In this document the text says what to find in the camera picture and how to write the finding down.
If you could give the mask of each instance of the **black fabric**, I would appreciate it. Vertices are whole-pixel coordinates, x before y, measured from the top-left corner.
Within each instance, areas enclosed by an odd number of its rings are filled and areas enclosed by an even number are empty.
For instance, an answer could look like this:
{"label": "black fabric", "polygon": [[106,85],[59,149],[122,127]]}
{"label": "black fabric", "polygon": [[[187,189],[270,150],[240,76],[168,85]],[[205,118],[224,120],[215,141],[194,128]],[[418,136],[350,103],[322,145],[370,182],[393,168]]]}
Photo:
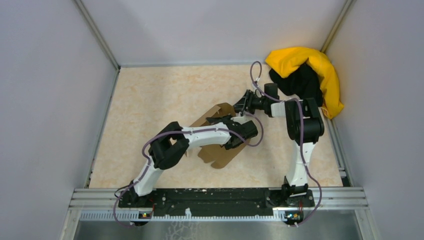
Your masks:
{"label": "black fabric", "polygon": [[269,77],[285,95],[296,94],[300,99],[314,98],[319,107],[323,105],[318,75],[306,62],[286,78],[282,78],[273,69],[269,71]]}

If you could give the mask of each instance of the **cardboard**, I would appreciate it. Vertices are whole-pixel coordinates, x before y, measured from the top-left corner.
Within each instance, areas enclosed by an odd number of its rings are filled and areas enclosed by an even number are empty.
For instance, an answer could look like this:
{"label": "cardboard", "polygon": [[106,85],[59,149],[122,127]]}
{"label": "cardboard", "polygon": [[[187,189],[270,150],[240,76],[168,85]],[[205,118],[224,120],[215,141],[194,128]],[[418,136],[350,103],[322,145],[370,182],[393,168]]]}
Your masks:
{"label": "cardboard", "polygon": [[[190,127],[203,127],[209,126],[210,124],[206,121],[206,118],[218,118],[227,116],[231,114],[231,116],[235,117],[236,112],[234,108],[229,103],[220,103],[213,106],[209,109],[205,114],[203,114],[199,119],[197,119]],[[210,166],[215,169],[222,169],[225,167],[237,154],[240,153],[246,144],[243,143],[236,148],[232,148],[226,150],[224,147],[221,147],[219,144],[212,144],[202,146],[200,152],[198,153],[198,157],[203,160],[204,163],[211,163]]]}

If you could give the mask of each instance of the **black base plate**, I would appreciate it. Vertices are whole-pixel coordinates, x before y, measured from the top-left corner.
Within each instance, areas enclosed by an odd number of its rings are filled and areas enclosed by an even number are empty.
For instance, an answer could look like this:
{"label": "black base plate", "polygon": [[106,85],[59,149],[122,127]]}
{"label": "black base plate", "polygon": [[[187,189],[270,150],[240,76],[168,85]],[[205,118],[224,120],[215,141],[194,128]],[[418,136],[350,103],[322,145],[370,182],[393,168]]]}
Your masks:
{"label": "black base plate", "polygon": [[[309,200],[312,191],[308,190],[302,199],[304,207],[313,207]],[[154,215],[163,217],[184,216],[190,208],[194,217],[232,217],[232,216],[272,216],[273,207],[297,207],[282,202],[281,190],[269,188],[159,188],[150,194],[134,200],[134,190],[124,193],[119,201],[120,208],[151,208],[154,203]]]}

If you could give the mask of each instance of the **metal edge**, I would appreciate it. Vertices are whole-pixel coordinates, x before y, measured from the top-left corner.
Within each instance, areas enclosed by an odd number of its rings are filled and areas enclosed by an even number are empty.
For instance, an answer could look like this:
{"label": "metal edge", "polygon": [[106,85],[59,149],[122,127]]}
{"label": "metal edge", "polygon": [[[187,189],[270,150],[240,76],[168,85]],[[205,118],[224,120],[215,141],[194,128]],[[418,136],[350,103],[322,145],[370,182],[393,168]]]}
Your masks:
{"label": "metal edge", "polygon": [[100,129],[100,132],[98,133],[97,143],[96,143],[96,146],[94,148],[94,152],[93,152],[93,155],[92,155],[92,158],[91,158],[90,169],[89,169],[88,176],[86,178],[85,185],[84,185],[85,188],[88,188],[89,185],[90,185],[91,176],[92,176],[92,173],[93,173],[94,165],[96,163],[97,153],[99,151],[100,143],[102,141],[103,132],[105,131],[106,120],[107,120],[108,115],[109,115],[109,110],[111,109],[112,99],[114,97],[114,93],[115,93],[115,89],[116,89],[116,86],[117,86],[120,71],[121,71],[120,69],[117,69],[116,72],[115,72],[115,77],[113,79],[112,91],[110,92],[110,98],[109,98],[109,102],[107,103],[106,112],[104,113],[103,123],[101,124],[101,129]]}
{"label": "metal edge", "polygon": [[346,15],[349,12],[349,10],[352,8],[356,0],[346,0],[346,2],[343,5],[343,8],[340,11],[340,14],[338,15],[337,19],[335,20],[335,23],[333,27],[331,28],[331,31],[329,32],[327,38],[324,41],[324,44],[321,47],[321,52],[326,53],[327,49],[333,42],[337,32],[339,31],[343,21],[346,19]]}
{"label": "metal edge", "polygon": [[[311,187],[315,198],[320,196],[317,187]],[[116,202],[115,189],[75,189],[69,203],[70,210],[111,210]],[[364,190],[361,187],[330,187],[322,189],[323,202],[319,210],[363,210],[369,209]],[[149,208],[126,208],[126,210],[143,210]],[[296,208],[277,207],[277,210],[295,210]]]}
{"label": "metal edge", "polygon": [[[192,216],[191,212],[186,212],[181,216],[165,215],[142,218],[139,217],[140,211],[138,210],[119,210],[116,213],[116,218],[121,222],[281,222],[284,219],[285,210],[275,209],[273,215],[268,216]],[[79,220],[114,222],[115,218],[111,210],[83,210]]]}
{"label": "metal edge", "polygon": [[102,34],[100,33],[100,30],[97,27],[96,23],[94,22],[93,18],[90,16],[90,13],[87,10],[86,6],[84,5],[83,1],[82,0],[72,0],[72,2],[75,4],[79,13],[82,15],[82,18],[84,19],[84,21],[87,24],[88,28],[90,29],[91,33],[94,35],[94,37],[95,37],[99,47],[103,51],[103,53],[109,59],[110,63],[113,65],[113,67],[116,70],[119,70],[121,67],[119,66],[119,64],[118,64],[114,54],[112,53],[111,49],[109,48],[108,43],[105,41]]}
{"label": "metal edge", "polygon": [[381,236],[376,228],[369,209],[355,210],[356,220],[360,234],[364,240],[380,240]]}
{"label": "metal edge", "polygon": [[333,120],[330,120],[330,123],[331,123],[331,127],[332,127],[333,133],[334,133],[334,142],[337,145],[340,161],[344,165],[344,171],[346,172],[347,179],[349,179],[349,182],[352,185],[352,187],[356,187],[358,184],[355,181],[355,178],[353,177],[353,174],[352,174],[352,171],[351,171],[351,166],[349,164],[349,159],[346,157],[346,152],[345,152],[345,149],[343,147],[343,142],[340,138],[340,133],[339,133],[339,130],[337,128],[336,121],[333,119]]}
{"label": "metal edge", "polygon": [[63,223],[60,240],[73,240],[80,220],[81,210],[68,210]]}
{"label": "metal edge", "polygon": [[[150,68],[150,67],[187,67],[187,66],[226,66],[226,65],[247,65],[252,61],[214,61],[214,62],[180,62],[180,63],[141,63],[141,64],[122,64],[122,68]],[[267,65],[265,60],[259,61],[262,65]]]}
{"label": "metal edge", "polygon": [[378,230],[378,228],[376,226],[376,222],[374,221],[373,215],[371,214],[371,210],[367,209],[367,210],[365,210],[365,213],[366,213],[366,216],[368,218],[368,222],[369,222],[369,225],[371,227],[372,234],[374,235],[374,239],[376,239],[376,240],[382,239],[380,231]]}
{"label": "metal edge", "polygon": [[337,136],[336,136],[336,133],[335,133],[336,130],[334,129],[334,126],[333,126],[332,121],[330,119],[328,119],[327,117],[324,117],[324,119],[325,119],[326,127],[327,127],[327,130],[328,130],[328,135],[330,137],[331,147],[332,147],[332,150],[334,152],[335,160],[337,162],[337,166],[338,166],[339,169],[342,168],[342,169],[346,170],[345,164],[340,157],[341,153],[340,153],[340,150],[339,150],[339,145],[337,144],[338,139],[337,139]]}

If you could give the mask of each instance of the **wire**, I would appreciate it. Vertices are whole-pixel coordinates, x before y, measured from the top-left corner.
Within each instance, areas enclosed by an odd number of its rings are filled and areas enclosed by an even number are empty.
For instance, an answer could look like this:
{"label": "wire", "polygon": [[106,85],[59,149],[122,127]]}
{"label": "wire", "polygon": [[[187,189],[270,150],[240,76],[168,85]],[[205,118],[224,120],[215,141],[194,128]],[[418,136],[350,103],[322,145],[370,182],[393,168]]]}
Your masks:
{"label": "wire", "polygon": [[[273,98],[272,96],[270,96],[270,95],[266,94],[264,91],[262,91],[262,90],[259,88],[259,86],[258,86],[257,82],[253,79],[253,75],[252,75],[252,70],[253,70],[253,67],[254,67],[254,65],[255,65],[255,64],[259,64],[259,67],[260,67],[259,76],[257,77],[257,79],[261,77],[261,73],[262,73],[262,64],[261,64],[261,62],[259,62],[259,61],[254,61],[254,62],[252,63],[252,65],[250,66],[250,79],[251,79],[251,81],[252,81],[252,84],[256,87],[256,89],[258,89],[258,90],[259,90],[259,92],[260,92],[262,95],[266,96],[267,98],[269,98],[269,99],[271,99],[271,100],[274,100],[274,101],[276,101],[276,102],[281,102],[281,103],[285,102],[284,100],[280,100],[280,99]],[[322,189],[322,187],[321,187],[320,183],[319,183],[319,182],[318,182],[318,181],[317,181],[314,177],[312,177],[311,173],[309,172],[309,168],[308,168],[308,166],[307,166],[307,164],[306,164],[306,161],[305,161],[304,149],[303,149],[305,126],[304,126],[304,120],[303,120],[303,116],[304,116],[304,114],[303,114],[303,110],[302,110],[301,102],[300,102],[297,98],[291,98],[291,99],[289,99],[288,101],[296,101],[296,103],[297,103],[297,107],[299,108],[299,114],[300,114],[300,117],[301,117],[301,118],[300,118],[300,141],[299,141],[299,145],[300,145],[300,157],[302,158],[303,165],[305,166],[306,174],[308,175],[308,177],[309,177],[312,181],[314,181],[314,182],[316,183],[316,185],[318,185],[318,189],[319,189],[319,199],[318,199],[318,203],[315,205],[315,207],[314,207],[314,208],[313,208],[313,210],[310,212],[310,214],[309,214],[307,217],[305,217],[305,218],[303,219],[303,221],[302,221],[302,222],[300,222],[300,223],[298,223],[297,225],[291,225],[292,227],[298,227],[298,226],[300,226],[300,225],[304,224],[304,223],[305,223],[305,222],[306,222],[309,218],[311,218],[311,216],[312,216],[312,215],[313,215],[313,214],[317,211],[318,207],[321,205],[321,200],[323,199],[323,189]]]}
{"label": "wire", "polygon": [[119,200],[122,198],[122,196],[128,191],[128,190],[130,190],[132,187],[134,187],[136,184],[138,184],[143,178],[144,178],[144,176],[146,175],[146,173],[147,173],[147,171],[148,171],[148,169],[149,169],[149,167],[151,167],[151,164],[152,164],[152,160],[151,160],[151,158],[146,154],[146,148],[153,142],[153,141],[155,141],[155,140],[157,140],[157,139],[159,139],[159,138],[162,138],[162,137],[165,137],[165,136],[168,136],[168,135],[175,135],[175,134],[197,134],[197,133],[204,133],[204,132],[211,132],[211,131],[222,131],[222,132],[228,132],[228,133],[230,133],[230,134],[233,134],[233,135],[235,135],[236,137],[238,137],[241,141],[243,141],[243,143],[245,143],[247,146],[250,146],[250,147],[256,147],[256,146],[258,146],[259,144],[261,144],[261,142],[262,142],[262,140],[264,139],[264,125],[262,124],[262,122],[259,120],[259,118],[257,118],[256,116],[254,116],[253,114],[251,114],[250,112],[244,112],[246,115],[248,115],[248,116],[250,116],[250,117],[253,117],[253,118],[255,118],[256,119],[256,121],[259,123],[259,125],[260,125],[260,130],[261,130],[261,134],[260,134],[260,139],[259,139],[259,141],[257,142],[257,143],[255,143],[255,144],[250,144],[249,142],[247,142],[240,134],[238,134],[237,132],[235,132],[235,131],[233,131],[233,130],[230,130],[230,129],[226,129],[226,128],[218,128],[218,129],[216,129],[216,128],[206,128],[206,129],[199,129],[199,130],[194,130],[194,131],[167,131],[167,132],[162,132],[162,133],[159,133],[158,135],[156,135],[156,136],[154,136],[154,137],[152,137],[150,140],[148,140],[145,144],[144,144],[144,146],[143,146],[143,148],[141,149],[141,154],[147,159],[147,167],[144,169],[144,171],[141,173],[141,176],[137,179],[137,180],[135,180],[135,181],[133,181],[133,183],[132,184],[129,184],[126,188],[125,187],[123,187],[123,188],[125,188],[125,190],[123,190],[123,191],[121,191],[121,193],[120,193],[120,195],[119,196],[117,196],[117,199],[116,199],[116,201],[115,201],[115,203],[114,203],[114,205],[113,205],[113,218],[115,219],[115,221],[118,223],[118,224],[120,224],[121,226],[123,226],[123,227],[125,227],[125,228],[132,228],[132,225],[130,225],[130,226],[128,226],[128,225],[125,225],[125,224],[123,224],[122,222],[120,222],[119,220],[118,220],[118,218],[117,218],[117,214],[116,214],[116,209],[117,209],[117,206],[118,206],[118,202],[119,202]]}
{"label": "wire", "polygon": [[155,212],[155,202],[153,201],[153,199],[150,199],[150,202],[153,204],[151,206],[151,214],[150,217],[153,217],[153,213]]}
{"label": "wire", "polygon": [[119,192],[119,190],[122,190],[122,189],[127,188],[128,186],[129,186],[129,184],[128,184],[128,185],[126,185],[126,186],[122,186],[122,187],[118,188],[118,189],[115,191],[115,193],[114,193],[113,195],[115,195],[115,197],[117,197],[117,198],[118,198],[117,192]]}
{"label": "wire", "polygon": [[303,210],[304,210],[304,203],[303,203],[303,201],[299,201],[299,213],[301,213],[301,212],[303,212]]}

